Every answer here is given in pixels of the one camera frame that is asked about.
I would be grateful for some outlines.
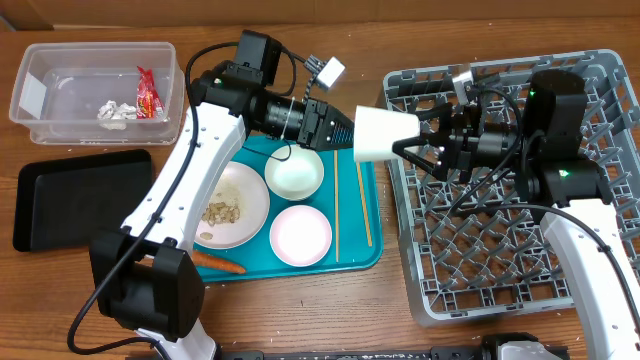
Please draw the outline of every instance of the teal tray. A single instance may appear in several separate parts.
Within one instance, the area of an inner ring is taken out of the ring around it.
[[[245,142],[246,147],[266,154],[271,154],[284,145],[284,142],[269,140],[264,136],[251,136]],[[318,191],[310,198],[303,201],[288,201],[269,190],[271,199],[269,215],[264,226],[253,239],[229,250],[211,250],[198,244],[195,245],[195,249],[200,252],[232,261],[247,269],[246,274],[237,275],[199,267],[198,272],[204,282],[256,280],[281,276],[320,274],[332,271],[362,270],[373,266],[378,261],[380,255],[382,255],[383,237],[373,164],[360,164],[369,213],[369,228],[371,230],[372,246],[369,247],[364,226],[362,201],[360,200],[358,175],[353,162],[353,150],[338,151],[340,262],[337,263],[333,151],[320,152],[318,155],[320,155],[324,164],[324,180]],[[264,178],[264,167],[267,163],[265,156],[242,149],[233,157],[232,161],[246,164]],[[282,210],[301,204],[320,210],[329,219],[333,229],[333,241],[329,252],[322,260],[315,265],[298,268],[289,266],[276,257],[269,243],[269,230],[273,220]]]

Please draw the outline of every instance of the plastic container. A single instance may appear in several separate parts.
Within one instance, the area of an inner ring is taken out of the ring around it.
[[[140,73],[152,69],[164,114],[121,120],[109,130],[97,120],[107,101],[136,105]],[[13,88],[9,118],[31,129],[36,144],[171,144],[178,136],[184,77],[170,43],[33,44]]]
[[[446,102],[456,104],[455,65],[389,73],[383,106],[420,114]],[[522,109],[529,79],[537,71],[563,69],[585,79],[588,105],[581,131],[581,153],[606,172],[614,194],[620,239],[640,277],[640,156],[633,132],[640,126],[640,106],[622,60],[613,51],[595,50],[472,63],[478,74],[500,73],[503,90]],[[502,99],[483,100],[483,121],[514,122]],[[419,153],[432,152],[429,146]],[[398,223],[399,247],[409,306],[423,326],[470,321],[497,314],[523,314],[573,306],[570,289],[549,242],[530,212],[448,217],[468,189],[458,173],[438,181],[402,160],[388,163]],[[476,183],[488,172],[474,172]],[[463,208],[521,202],[514,174],[474,194]]]

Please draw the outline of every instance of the carrot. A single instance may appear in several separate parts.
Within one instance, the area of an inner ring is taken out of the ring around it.
[[[226,271],[234,274],[244,274],[247,272],[245,268],[243,268],[238,264],[234,264],[231,261],[220,259],[218,257],[201,253],[196,250],[193,250],[193,255],[191,255],[191,259],[193,259],[193,263],[196,266],[208,267],[208,268],[222,270],[222,271]]]

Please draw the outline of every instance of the gray dish rack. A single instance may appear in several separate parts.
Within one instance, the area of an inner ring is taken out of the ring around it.
[[[383,107],[419,113],[457,103],[452,73],[457,65],[389,73]],[[640,133],[640,107],[622,60],[613,51],[595,50],[471,64],[479,74],[500,73],[503,90],[524,108],[531,74],[566,69],[586,80],[588,106],[582,150],[608,174],[615,195],[620,238],[640,276],[640,157],[632,133]],[[483,121],[514,122],[505,102],[483,99]],[[422,124],[427,130],[435,124]],[[425,146],[422,156],[434,149]],[[399,243],[409,305],[423,326],[468,321],[496,314],[522,314],[573,306],[562,268],[529,211],[497,212],[466,219],[447,211],[469,186],[453,172],[446,182],[404,160],[387,163],[395,194]],[[479,169],[470,184],[488,169]],[[463,207],[520,202],[513,174],[474,195]]]

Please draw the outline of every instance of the white dish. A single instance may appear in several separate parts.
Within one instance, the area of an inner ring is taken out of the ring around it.
[[[285,264],[310,266],[327,254],[333,233],[326,216],[307,205],[282,211],[271,224],[269,241],[276,256]]]
[[[289,147],[283,146],[271,156],[279,159],[289,155]],[[264,178],[274,194],[289,201],[304,200],[322,184],[324,165],[315,151],[291,146],[291,156],[285,161],[267,160]]]
[[[240,217],[233,224],[213,226],[200,220],[197,244],[214,250],[231,249],[249,241],[260,231],[269,215],[270,200],[269,190],[255,170],[237,162],[227,165],[209,202],[229,201],[227,199],[237,202]]]

